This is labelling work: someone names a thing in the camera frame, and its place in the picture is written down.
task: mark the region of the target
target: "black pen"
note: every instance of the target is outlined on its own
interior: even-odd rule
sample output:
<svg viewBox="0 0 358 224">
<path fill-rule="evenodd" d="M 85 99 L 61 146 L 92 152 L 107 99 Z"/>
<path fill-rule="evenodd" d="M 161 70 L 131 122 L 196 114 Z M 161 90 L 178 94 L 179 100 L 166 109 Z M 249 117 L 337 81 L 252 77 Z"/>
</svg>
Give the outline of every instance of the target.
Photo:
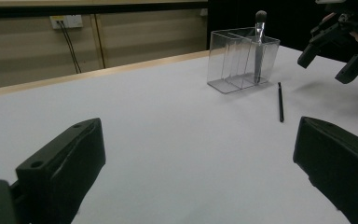
<svg viewBox="0 0 358 224">
<path fill-rule="evenodd" d="M 281 122 L 283 122 L 284 121 L 284 116 L 283 116 L 283 100 L 282 100 L 281 82 L 278 82 L 278 97 L 279 97 L 279 120 Z"/>
</svg>

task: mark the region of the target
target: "white table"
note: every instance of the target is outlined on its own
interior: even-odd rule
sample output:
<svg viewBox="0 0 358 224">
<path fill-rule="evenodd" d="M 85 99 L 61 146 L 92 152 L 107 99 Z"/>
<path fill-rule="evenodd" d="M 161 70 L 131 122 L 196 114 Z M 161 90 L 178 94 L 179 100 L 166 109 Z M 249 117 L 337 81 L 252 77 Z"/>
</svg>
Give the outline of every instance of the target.
<svg viewBox="0 0 358 224">
<path fill-rule="evenodd" d="M 74 223 L 345 224 L 293 163 L 301 116 L 358 135 L 358 78 L 280 47 L 270 84 L 223 95 L 207 57 L 0 96 L 0 179 L 69 126 L 101 118 L 107 164 Z M 282 83 L 285 122 L 279 122 Z"/>
</svg>

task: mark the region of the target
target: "power socket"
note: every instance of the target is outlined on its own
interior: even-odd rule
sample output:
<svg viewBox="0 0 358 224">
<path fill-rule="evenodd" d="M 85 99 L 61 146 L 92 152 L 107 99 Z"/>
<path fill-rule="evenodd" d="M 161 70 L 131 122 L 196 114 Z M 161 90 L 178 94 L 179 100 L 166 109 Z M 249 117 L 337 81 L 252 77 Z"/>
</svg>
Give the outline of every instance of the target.
<svg viewBox="0 0 358 224">
<path fill-rule="evenodd" d="M 50 16 L 53 29 L 61 29 L 57 21 L 62 21 L 65 28 L 83 27 L 81 15 Z"/>
</svg>

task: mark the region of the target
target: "transparent pen holder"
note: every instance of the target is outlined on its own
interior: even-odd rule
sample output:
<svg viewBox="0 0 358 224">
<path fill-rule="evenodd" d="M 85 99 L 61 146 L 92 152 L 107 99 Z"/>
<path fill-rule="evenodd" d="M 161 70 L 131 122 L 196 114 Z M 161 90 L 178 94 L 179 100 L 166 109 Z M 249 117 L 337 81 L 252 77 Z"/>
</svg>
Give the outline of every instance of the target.
<svg viewBox="0 0 358 224">
<path fill-rule="evenodd" d="M 267 83 L 280 40 L 265 36 L 260 43 L 255 28 L 213 31 L 208 62 L 208 85 L 222 93 Z"/>
</svg>

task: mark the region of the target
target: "black cable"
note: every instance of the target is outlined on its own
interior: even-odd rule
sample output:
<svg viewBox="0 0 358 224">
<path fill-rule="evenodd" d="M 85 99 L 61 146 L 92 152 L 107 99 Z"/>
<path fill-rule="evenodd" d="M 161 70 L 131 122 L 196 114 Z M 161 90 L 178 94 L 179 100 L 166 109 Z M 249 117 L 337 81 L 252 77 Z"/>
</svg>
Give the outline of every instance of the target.
<svg viewBox="0 0 358 224">
<path fill-rule="evenodd" d="M 66 31 L 65 24 L 63 23 L 63 21 L 57 21 L 57 23 L 60 25 L 62 33 L 63 33 L 63 35 L 65 37 L 66 43 L 68 44 L 68 48 L 69 48 L 69 51 L 71 52 L 72 61 L 74 62 L 76 73 L 77 74 L 81 73 L 80 66 L 79 66 L 79 64 L 77 62 L 77 59 L 76 59 L 74 46 L 72 45 L 71 38 L 69 37 L 68 32 Z"/>
</svg>

